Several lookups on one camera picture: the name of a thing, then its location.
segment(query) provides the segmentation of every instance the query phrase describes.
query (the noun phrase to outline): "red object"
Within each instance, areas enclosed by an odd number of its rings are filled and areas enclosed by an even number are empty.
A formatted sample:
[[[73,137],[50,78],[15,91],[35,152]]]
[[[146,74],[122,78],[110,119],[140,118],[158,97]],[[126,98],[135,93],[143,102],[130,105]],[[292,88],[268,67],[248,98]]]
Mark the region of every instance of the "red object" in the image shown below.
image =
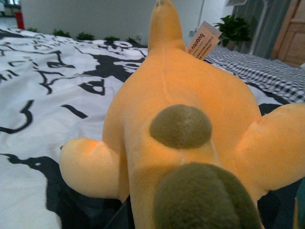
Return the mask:
[[[23,16],[21,12],[15,13],[18,29],[24,29]]]

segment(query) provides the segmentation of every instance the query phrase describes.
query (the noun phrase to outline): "gray curtain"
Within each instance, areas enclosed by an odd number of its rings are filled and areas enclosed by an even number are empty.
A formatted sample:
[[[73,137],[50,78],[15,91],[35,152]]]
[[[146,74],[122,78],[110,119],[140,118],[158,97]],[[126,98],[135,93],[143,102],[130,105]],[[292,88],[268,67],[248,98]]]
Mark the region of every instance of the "gray curtain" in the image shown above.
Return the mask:
[[[259,38],[254,47],[254,55],[270,58],[273,46],[281,29],[291,0],[269,0],[267,13]],[[245,18],[251,24],[251,36],[254,36],[263,11],[263,1],[248,0],[243,6],[234,7],[233,13]],[[249,53],[251,42],[244,42],[238,51]]]

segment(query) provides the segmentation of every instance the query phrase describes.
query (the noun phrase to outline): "green plant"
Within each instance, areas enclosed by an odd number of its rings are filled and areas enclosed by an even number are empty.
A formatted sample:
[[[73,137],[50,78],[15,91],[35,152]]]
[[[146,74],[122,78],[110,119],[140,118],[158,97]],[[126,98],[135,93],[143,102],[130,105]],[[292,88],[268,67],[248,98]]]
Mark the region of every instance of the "green plant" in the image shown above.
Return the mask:
[[[129,42],[129,43],[133,43],[133,44],[138,43],[134,38],[130,38],[130,37],[126,41]]]
[[[57,31],[56,29],[54,29],[53,35],[55,35],[55,36],[61,36],[61,37],[71,37],[70,34],[69,34],[68,32],[64,32],[64,31],[62,31],[62,30],[58,30],[58,31]]]
[[[108,41],[108,42],[110,42],[110,43],[113,43],[114,41],[119,41],[120,38],[114,37],[114,36],[110,36],[110,37],[105,37],[104,40],[105,40],[105,41]]]
[[[93,41],[94,36],[88,33],[79,33],[78,36],[76,37],[77,40],[82,40],[82,41]]]
[[[31,32],[38,32],[36,28],[32,28],[32,27],[30,27],[30,28],[28,28],[26,30],[27,31],[31,31]]]
[[[251,40],[250,25],[245,19],[233,14],[223,17],[221,20],[223,23],[216,23],[215,27],[218,27],[219,31],[222,32],[220,38],[224,47],[228,45],[229,41],[233,41],[239,46],[241,42]]]

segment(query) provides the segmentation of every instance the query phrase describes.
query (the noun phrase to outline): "black and white checkered fabric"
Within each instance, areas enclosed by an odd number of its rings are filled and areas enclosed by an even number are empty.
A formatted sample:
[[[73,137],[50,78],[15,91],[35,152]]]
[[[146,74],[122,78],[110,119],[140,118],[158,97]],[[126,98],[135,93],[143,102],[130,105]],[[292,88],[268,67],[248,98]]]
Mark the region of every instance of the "black and white checkered fabric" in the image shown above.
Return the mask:
[[[265,92],[276,94],[289,102],[305,102],[305,71],[291,67],[280,60],[229,51],[217,46],[206,60],[240,77],[246,83],[254,83]]]

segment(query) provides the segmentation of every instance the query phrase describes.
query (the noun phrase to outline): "olive green spot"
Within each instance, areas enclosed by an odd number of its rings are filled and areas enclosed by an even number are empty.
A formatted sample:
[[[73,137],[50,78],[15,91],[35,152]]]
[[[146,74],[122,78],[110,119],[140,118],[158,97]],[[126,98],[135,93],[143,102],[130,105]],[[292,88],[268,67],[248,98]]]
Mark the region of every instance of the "olive green spot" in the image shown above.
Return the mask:
[[[150,135],[170,148],[198,148],[211,139],[212,124],[206,114],[195,107],[173,105],[155,117]]]
[[[231,173],[190,163],[159,183],[154,197],[157,229],[260,229],[249,194]]]

